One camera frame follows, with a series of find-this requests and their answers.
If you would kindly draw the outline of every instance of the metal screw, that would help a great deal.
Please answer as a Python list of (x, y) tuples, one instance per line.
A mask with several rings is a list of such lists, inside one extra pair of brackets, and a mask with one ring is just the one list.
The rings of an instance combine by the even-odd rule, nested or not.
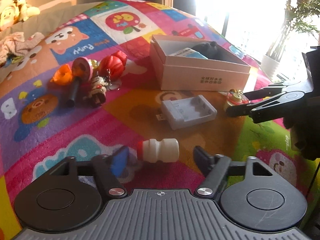
[(201, 187), (197, 190), (197, 193), (202, 196), (209, 196), (213, 193), (212, 189), (207, 187)]
[(121, 196), (124, 194), (124, 190), (122, 188), (115, 187), (109, 190), (109, 194), (113, 196)]

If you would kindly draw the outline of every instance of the red bottle cap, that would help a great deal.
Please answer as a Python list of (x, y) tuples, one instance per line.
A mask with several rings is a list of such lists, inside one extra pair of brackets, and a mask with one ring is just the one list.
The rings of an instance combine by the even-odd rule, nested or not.
[(137, 159), (143, 161), (143, 141), (137, 143)]

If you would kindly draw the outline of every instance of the colorful mat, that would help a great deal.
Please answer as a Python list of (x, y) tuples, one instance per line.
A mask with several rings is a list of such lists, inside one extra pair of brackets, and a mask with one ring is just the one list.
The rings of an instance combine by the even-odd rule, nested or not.
[[(250, 118), (228, 118), (225, 97), (217, 92), (160, 91), (149, 58), (153, 34), (184, 35), (217, 41), (251, 66), (257, 63), (226, 41), (206, 22), (182, 11), (142, 0), (109, 0), (61, 26), (41, 41), (0, 84), (0, 240), (20, 230), (12, 210), (16, 195), (65, 156), (78, 161), (98, 154), (112, 154), (130, 147), (130, 161), (119, 177), (128, 190), (143, 188), (190, 188), (203, 180), (192, 159), (195, 145), (211, 154), (235, 161), (256, 155), (303, 193), (315, 162), (302, 159), (290, 147), (289, 132), (281, 121), (254, 124)], [(64, 107), (66, 88), (55, 87), (50, 78), (60, 65), (79, 57), (101, 60), (122, 50), (128, 55), (119, 91), (108, 91), (98, 109), (79, 104)], [(269, 83), (259, 71), (256, 89)], [(156, 119), (162, 100), (202, 94), (217, 109), (214, 121), (173, 131)], [(140, 140), (176, 138), (180, 158), (176, 163), (135, 160)], [(241, 180), (232, 178), (230, 183)], [(310, 210), (318, 199), (317, 181), (309, 198)]]

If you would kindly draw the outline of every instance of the crosshair marking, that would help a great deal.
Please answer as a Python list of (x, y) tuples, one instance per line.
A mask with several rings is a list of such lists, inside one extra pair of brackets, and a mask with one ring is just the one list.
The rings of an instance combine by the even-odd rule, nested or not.
[(162, 197), (164, 194), (166, 194), (166, 193), (164, 193), (163, 191), (159, 191), (159, 192), (157, 193), (157, 195), (159, 195), (160, 197)]

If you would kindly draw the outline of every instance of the stuffed animal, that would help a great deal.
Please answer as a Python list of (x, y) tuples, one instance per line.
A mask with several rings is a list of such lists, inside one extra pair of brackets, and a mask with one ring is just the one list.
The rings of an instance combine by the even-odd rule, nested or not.
[(40, 14), (38, 7), (27, 4), (26, 0), (15, 0), (20, 9), (19, 21), (26, 21), (29, 17)]
[(0, 14), (0, 30), (3, 31), (6, 28), (14, 25), (19, 21), (19, 8), (14, 4), (10, 4), (4, 8)]

